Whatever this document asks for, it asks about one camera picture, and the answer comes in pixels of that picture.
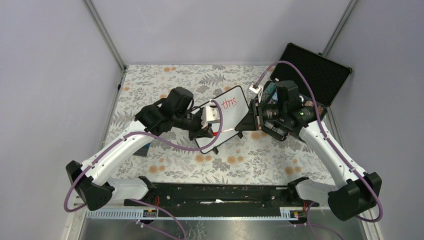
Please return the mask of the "small white whiteboard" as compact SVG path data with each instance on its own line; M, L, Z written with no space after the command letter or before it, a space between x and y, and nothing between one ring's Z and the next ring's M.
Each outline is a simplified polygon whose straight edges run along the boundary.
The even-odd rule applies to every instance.
M235 128L236 125L248 113L249 105L248 105L246 96L244 94L244 91L242 87L239 85L236 85L235 87L214 97L213 99L217 101L217 103L221 107L221 111L223 114L222 130ZM193 110L192 113L197 113L198 111L202 112L203 107L205 106L215 107L213 103L205 102L202 105L200 105L200 109ZM213 130L213 132L218 132L219 127L220 127L220 123L211 124L211 129ZM229 139L240 134L242 137L243 134L240 131L234 130L229 132L221 132L213 145L201 150L200 152L202 154L206 154L211 151L214 153L218 153L217 152L218 146L222 145L223 143L227 142ZM207 137L195 138L194 141L199 148L202 148L205 145L212 142L215 137L216 136L214 136L213 138L207 138Z

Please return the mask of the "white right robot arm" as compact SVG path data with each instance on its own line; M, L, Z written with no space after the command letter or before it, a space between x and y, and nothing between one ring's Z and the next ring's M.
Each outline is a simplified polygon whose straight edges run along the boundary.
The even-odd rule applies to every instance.
M294 81L276 84L277 102L261 104L253 100L245 117L236 125L236 131L266 133L266 125L280 122L283 131L298 137L312 149L329 171L335 185L316 183L310 179L299 180L287 191L287 201L293 206L305 200L327 204L341 221L353 217L369 222L379 222L383 206L378 198L382 179L376 173L367 173L335 141L320 119L316 105L305 106Z

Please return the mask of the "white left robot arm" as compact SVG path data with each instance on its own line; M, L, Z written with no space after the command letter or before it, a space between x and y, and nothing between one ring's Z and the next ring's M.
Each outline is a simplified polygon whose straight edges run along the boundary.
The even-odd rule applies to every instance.
M140 179L114 180L112 173L140 148L158 140L176 149L198 152L211 147L223 128L223 109L216 99L192 114L194 95L188 89L176 87L166 98L144 106L115 140L91 158L79 163L69 162L66 173L71 186L63 208L72 213L87 207L98 210L111 200L136 199L148 206L155 200L155 192ZM161 134L178 128L192 137L207 133L212 140L202 147L186 147L161 138Z

